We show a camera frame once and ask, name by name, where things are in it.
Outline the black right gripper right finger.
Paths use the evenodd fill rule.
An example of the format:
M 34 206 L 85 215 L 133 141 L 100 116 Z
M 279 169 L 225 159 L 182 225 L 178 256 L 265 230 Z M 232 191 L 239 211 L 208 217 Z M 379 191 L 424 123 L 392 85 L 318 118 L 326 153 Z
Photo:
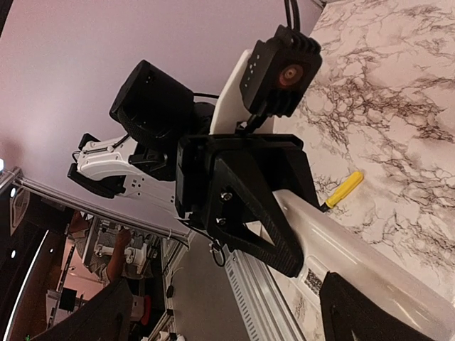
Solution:
M 447 340 L 402 322 L 341 275 L 328 272 L 319 291 L 326 340 Z

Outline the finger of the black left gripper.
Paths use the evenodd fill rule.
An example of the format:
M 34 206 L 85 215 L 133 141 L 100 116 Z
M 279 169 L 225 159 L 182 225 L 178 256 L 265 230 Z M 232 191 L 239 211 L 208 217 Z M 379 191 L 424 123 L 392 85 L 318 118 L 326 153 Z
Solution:
M 204 207 L 210 236 L 263 261 L 288 277 L 299 274 L 304 253 L 273 191 L 279 184 L 277 153 L 223 151 L 213 162 Z

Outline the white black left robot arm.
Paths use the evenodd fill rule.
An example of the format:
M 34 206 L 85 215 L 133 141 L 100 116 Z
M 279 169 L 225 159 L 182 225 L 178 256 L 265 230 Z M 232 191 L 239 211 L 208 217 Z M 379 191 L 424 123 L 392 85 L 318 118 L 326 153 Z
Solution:
M 109 199 L 139 194 L 150 180 L 172 182 L 181 222 L 295 277 L 304 251 L 274 192 L 319 202 L 302 140 L 267 127 L 293 114 L 318 69 L 295 57 L 245 55 L 209 104 L 141 61 L 111 108 L 126 135 L 85 134 L 68 177 Z

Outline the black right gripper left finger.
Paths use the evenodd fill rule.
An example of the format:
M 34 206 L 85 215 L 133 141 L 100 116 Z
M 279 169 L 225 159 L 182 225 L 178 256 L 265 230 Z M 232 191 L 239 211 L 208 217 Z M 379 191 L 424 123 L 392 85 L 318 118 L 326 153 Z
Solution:
M 35 336 L 44 341 L 128 340 L 130 289 L 127 280 L 117 279 L 70 317 Z

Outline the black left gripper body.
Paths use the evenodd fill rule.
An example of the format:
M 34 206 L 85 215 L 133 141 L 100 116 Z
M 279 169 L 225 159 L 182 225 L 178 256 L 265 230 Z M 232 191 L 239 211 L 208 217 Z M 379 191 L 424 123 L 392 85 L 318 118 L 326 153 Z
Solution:
M 180 218 L 189 213 L 202 217 L 213 177 L 214 158 L 223 151 L 277 153 L 279 184 L 274 190 L 289 190 L 310 205 L 315 204 L 315 185 L 304 143 L 292 134 L 187 135 L 178 142 L 175 206 Z

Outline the white remote control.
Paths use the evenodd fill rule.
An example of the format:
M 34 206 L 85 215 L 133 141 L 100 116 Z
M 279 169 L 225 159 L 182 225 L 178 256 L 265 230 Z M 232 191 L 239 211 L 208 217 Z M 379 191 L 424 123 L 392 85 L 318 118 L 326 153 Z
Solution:
M 304 253 L 299 274 L 286 277 L 320 314 L 319 291 L 326 274 L 335 272 L 409 326 L 454 339 L 454 307 L 446 299 L 291 191 L 273 195 Z

